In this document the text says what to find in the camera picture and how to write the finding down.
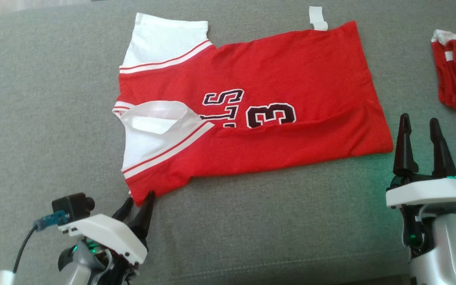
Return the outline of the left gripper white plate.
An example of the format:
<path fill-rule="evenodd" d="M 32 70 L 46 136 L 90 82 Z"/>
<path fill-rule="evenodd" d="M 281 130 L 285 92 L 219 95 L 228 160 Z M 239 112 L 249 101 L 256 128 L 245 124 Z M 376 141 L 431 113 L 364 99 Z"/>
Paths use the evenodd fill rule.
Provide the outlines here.
<path fill-rule="evenodd" d="M 83 235 L 94 240 L 117 255 L 122 255 L 132 265 L 143 264 L 148 250 L 139 239 L 147 238 L 155 198 L 155 192 L 150 191 L 128 225 L 123 222 L 132 211 L 132 197 L 128 197 L 112 217 L 97 214 L 58 226 L 58 229 L 69 236 Z"/>

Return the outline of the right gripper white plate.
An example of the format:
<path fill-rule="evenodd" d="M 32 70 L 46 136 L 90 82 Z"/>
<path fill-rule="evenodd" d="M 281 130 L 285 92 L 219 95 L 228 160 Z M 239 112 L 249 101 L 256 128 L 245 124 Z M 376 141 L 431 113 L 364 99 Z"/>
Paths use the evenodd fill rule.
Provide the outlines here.
<path fill-rule="evenodd" d="M 456 202 L 456 167 L 439 121 L 429 121 L 429 136 L 433 144 L 432 177 L 409 182 L 407 177 L 419 172 L 419 166 L 413 159 L 410 135 L 412 129 L 409 114 L 400 116 L 400 123 L 395 146 L 393 173 L 396 177 L 386 191 L 386 206 L 399 209 L 403 205 L 424 205 Z"/>

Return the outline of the red white basketball jersey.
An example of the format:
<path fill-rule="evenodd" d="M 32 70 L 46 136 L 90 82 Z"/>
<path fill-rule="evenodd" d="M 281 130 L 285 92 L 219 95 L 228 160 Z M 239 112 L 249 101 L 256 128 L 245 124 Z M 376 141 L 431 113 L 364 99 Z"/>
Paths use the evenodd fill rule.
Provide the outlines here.
<path fill-rule="evenodd" d="M 137 205 L 195 177 L 393 151 L 355 21 L 221 47 L 207 32 L 136 14 L 112 112 Z"/>

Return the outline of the grey fabric sofa seat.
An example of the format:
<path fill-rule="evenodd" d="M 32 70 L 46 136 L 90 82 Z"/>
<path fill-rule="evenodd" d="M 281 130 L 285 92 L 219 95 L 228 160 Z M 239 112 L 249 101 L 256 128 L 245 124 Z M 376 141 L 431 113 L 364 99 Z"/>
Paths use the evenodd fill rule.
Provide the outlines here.
<path fill-rule="evenodd" d="M 124 128 L 112 114 L 137 12 L 209 22 L 224 44 L 355 20 L 391 135 L 410 117 L 420 173 L 436 117 L 456 162 L 456 111 L 438 101 L 430 40 L 456 33 L 456 0 L 106 0 L 0 15 L 0 270 L 33 221 L 84 192 L 94 214 L 128 197 Z M 402 218 L 387 208 L 393 154 L 195 179 L 157 199 L 132 285 L 339 284 L 408 273 Z"/>

